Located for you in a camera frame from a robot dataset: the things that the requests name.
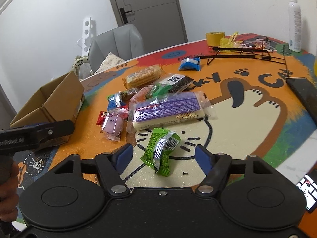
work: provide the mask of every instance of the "roll of yellow tape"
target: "roll of yellow tape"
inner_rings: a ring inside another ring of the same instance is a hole
[[[209,47],[220,46],[220,39],[224,37],[224,32],[209,32],[206,33],[207,45]]]

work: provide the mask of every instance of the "smartphone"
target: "smartphone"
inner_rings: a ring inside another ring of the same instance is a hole
[[[317,169],[306,174],[296,186],[300,189],[307,201],[306,210],[312,213],[317,207]]]
[[[317,125],[317,89],[306,78],[287,78],[287,85],[306,108]]]

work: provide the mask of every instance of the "gray leather chair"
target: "gray leather chair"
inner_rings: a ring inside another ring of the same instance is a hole
[[[88,53],[93,72],[99,69],[109,52],[124,60],[144,55],[140,32],[133,24],[127,24],[96,36],[91,42]]]

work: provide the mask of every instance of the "blue smiley face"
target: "blue smiley face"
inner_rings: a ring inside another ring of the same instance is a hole
[[[163,59],[173,59],[173,58],[185,55],[185,54],[186,54],[186,51],[184,51],[184,50],[176,50],[176,51],[172,51],[172,52],[169,52],[169,53],[163,55],[162,58]]]

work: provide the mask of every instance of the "cardboard box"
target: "cardboard box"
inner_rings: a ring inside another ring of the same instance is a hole
[[[85,99],[73,71],[40,87],[10,123],[10,128],[70,119],[75,123]],[[69,136],[49,140],[40,149],[66,143]]]

